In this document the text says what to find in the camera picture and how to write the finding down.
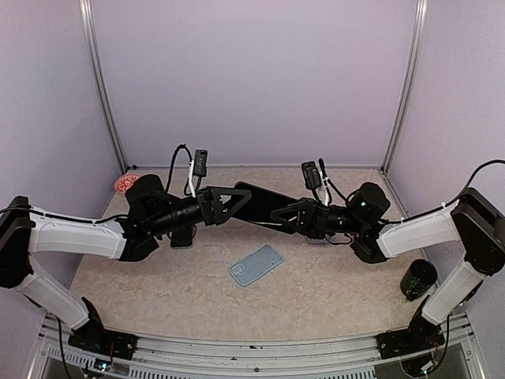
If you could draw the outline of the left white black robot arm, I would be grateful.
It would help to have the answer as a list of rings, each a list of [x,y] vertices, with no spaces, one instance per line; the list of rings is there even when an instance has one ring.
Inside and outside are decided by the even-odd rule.
[[[59,318],[71,330],[70,346],[130,360],[137,336],[105,328],[93,304],[73,297],[32,255],[63,252],[142,261],[163,236],[198,223],[223,224],[251,197],[246,189],[211,186],[179,198],[168,194],[155,174],[140,177],[126,191],[127,215],[104,220],[49,214],[32,207],[27,197],[15,197],[1,211],[1,286]]]

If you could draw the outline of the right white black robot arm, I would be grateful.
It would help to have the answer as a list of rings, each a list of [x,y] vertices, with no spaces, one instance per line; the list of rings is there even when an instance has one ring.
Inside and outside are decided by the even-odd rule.
[[[408,327],[377,335],[383,359],[445,343],[441,324],[454,308],[471,298],[486,277],[504,267],[504,217],[474,188],[465,189],[456,200],[431,212],[399,223],[381,219],[389,206],[382,189],[366,182],[344,207],[302,198],[271,212],[271,219],[283,228],[310,238],[353,235],[351,249],[369,264],[445,242],[463,244],[463,259],[421,303]]]

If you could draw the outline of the light blue phone case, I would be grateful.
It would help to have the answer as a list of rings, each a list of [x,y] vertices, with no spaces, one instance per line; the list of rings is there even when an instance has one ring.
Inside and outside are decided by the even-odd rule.
[[[229,273],[241,287],[248,287],[284,262],[284,256],[272,245],[265,245],[229,267]]]

